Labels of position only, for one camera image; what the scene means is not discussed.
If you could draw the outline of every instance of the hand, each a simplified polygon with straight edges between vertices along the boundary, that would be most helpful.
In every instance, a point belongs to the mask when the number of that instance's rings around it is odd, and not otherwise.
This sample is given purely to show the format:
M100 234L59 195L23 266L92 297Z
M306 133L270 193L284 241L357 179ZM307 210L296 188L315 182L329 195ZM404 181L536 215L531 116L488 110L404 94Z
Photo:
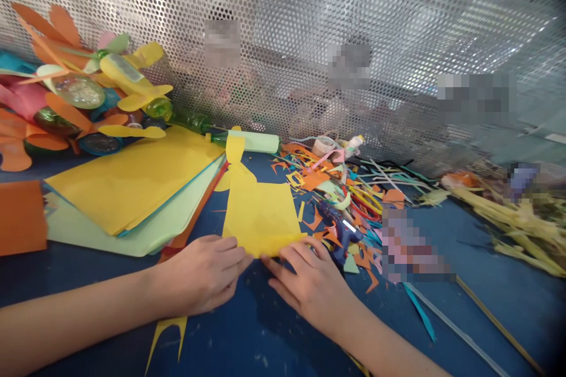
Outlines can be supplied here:
M163 316L208 312L229 301L240 274L254 257L235 237L204 236L153 268Z
M281 249L279 256L291 264L296 274L261 256L261 262L275 276L269 285L313 327L337 342L345 317L361 302L340 275L326 247L317 239L306 237Z

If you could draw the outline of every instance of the left hand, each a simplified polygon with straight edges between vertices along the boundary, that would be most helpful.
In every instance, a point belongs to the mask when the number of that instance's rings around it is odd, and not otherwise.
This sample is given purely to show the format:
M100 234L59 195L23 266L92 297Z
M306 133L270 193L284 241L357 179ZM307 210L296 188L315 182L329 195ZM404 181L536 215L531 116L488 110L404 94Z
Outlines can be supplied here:
M229 301L254 257L235 237L204 236L153 268L163 316L191 316Z

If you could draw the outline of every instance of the forearm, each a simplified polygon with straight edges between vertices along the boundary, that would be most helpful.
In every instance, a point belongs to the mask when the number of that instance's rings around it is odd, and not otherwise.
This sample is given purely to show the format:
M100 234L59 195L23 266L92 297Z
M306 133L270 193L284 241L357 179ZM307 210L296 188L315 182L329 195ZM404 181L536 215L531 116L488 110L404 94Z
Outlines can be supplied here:
M448 374L386 326L361 302L334 341L379 377Z
M144 270L0 309L0 375L27 375L160 318L155 285Z

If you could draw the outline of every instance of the right hand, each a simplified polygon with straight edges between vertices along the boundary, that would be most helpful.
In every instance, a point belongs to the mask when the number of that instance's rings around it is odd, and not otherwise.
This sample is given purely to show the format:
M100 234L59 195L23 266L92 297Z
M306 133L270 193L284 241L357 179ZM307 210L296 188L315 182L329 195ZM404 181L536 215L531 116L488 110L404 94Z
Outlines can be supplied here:
M326 247L306 237L281 249L279 256L291 264L296 274L261 256L261 262L275 276L269 285L313 327L336 341L344 318L361 302L340 275Z

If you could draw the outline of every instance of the blue paper strip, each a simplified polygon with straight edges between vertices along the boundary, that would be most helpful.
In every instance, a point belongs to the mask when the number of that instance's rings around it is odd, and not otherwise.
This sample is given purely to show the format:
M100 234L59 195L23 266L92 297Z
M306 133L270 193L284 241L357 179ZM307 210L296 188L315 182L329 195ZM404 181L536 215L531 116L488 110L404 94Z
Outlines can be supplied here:
M434 343L436 343L435 330L432 328L432 323L430 322L429 317L426 315L426 312L424 312L419 301L415 297L413 291L411 289L409 289L409 287L405 283L403 283L403 286L405 287L405 290L407 291L407 294L409 295L409 299L411 299L411 302L413 302L413 305L417 309L417 311L420 315L420 318L424 323L424 328L426 328L426 331L429 333L429 336L432 339L432 341Z

